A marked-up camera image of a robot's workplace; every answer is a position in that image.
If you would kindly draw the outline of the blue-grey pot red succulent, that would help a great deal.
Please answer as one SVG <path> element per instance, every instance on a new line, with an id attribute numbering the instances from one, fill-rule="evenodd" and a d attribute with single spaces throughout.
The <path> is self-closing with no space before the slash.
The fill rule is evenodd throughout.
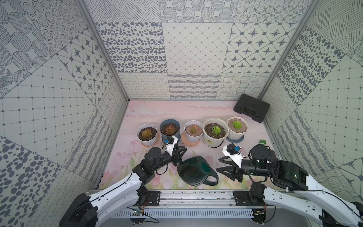
<path id="1" fill-rule="evenodd" d="M 178 139 L 178 142 L 180 142 L 180 129 L 180 124 L 175 119 L 164 120 L 160 125 L 162 141 L 165 141 L 168 136 L 175 136 Z"/>

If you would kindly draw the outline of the white pot pink succulent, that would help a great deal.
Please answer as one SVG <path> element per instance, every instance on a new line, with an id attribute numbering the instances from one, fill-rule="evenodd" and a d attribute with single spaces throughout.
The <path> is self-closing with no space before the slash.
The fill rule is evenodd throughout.
<path id="1" fill-rule="evenodd" d="M 181 141 L 184 145 L 193 147 L 197 145 L 203 135 L 202 124 L 199 121 L 188 121 L 184 126 Z"/>

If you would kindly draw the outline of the dark green watering can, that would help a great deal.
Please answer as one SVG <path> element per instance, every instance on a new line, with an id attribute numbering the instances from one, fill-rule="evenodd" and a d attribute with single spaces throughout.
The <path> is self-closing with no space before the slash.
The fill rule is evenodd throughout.
<path id="1" fill-rule="evenodd" d="M 190 186 L 216 186 L 219 182 L 218 174 L 202 156 L 192 157 L 183 161 L 178 167 L 179 177 Z"/>

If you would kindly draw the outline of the white pot yellow-brown succulent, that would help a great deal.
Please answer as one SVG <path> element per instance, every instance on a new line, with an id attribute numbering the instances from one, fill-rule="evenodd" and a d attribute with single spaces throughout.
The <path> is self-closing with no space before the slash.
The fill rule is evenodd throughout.
<path id="1" fill-rule="evenodd" d="M 137 138 L 146 147 L 153 147 L 158 142 L 158 130 L 153 124 L 143 124 L 137 130 Z"/>

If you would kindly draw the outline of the white pot bright green succulent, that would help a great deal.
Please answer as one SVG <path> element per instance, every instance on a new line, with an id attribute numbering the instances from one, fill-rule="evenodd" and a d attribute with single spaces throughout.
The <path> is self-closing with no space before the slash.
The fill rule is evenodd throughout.
<path id="1" fill-rule="evenodd" d="M 248 123 L 241 117 L 230 117 L 227 121 L 229 135 L 227 139 L 232 143 L 242 142 L 249 129 Z"/>

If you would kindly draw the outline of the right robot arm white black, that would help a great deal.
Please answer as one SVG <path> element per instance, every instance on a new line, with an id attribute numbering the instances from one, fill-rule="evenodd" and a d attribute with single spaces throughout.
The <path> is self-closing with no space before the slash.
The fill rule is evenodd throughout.
<path id="1" fill-rule="evenodd" d="M 234 144 L 223 147 L 225 166 L 217 172 L 233 181 L 242 182 L 244 176 L 261 176 L 284 189 L 274 190 L 263 181 L 252 182 L 247 193 L 234 192 L 236 205 L 248 202 L 253 206 L 275 206 L 294 212 L 323 227 L 361 227 L 363 205 L 348 202 L 317 182 L 306 170 L 289 161 L 278 160 L 275 151 L 264 144 L 254 146 L 248 156 Z"/>

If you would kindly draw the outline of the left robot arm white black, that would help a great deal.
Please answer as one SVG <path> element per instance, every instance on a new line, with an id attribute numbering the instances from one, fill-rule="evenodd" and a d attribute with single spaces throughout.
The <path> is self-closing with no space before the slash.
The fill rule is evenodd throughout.
<path id="1" fill-rule="evenodd" d="M 59 222 L 60 227 L 99 227 L 119 211 L 139 203 L 143 205 L 148 190 L 146 185 L 155 177 L 157 170 L 178 165 L 187 148 L 167 144 L 164 152 L 153 147 L 127 177 L 112 186 L 92 194 L 78 195 Z"/>

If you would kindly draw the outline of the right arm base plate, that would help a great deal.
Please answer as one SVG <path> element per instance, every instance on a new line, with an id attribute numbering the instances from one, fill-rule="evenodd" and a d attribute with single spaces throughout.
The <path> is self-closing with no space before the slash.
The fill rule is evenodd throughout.
<path id="1" fill-rule="evenodd" d="M 264 206 L 262 198 L 249 191 L 233 191 L 233 198 L 236 206 Z"/>

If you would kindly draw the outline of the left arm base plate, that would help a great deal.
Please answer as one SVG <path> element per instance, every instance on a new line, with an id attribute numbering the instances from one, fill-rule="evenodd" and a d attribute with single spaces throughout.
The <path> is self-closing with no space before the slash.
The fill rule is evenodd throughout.
<path id="1" fill-rule="evenodd" d="M 138 207 L 148 207 L 148 206 L 159 206 L 160 204 L 160 191 L 148 191 L 143 193 L 137 203 L 136 206 Z"/>

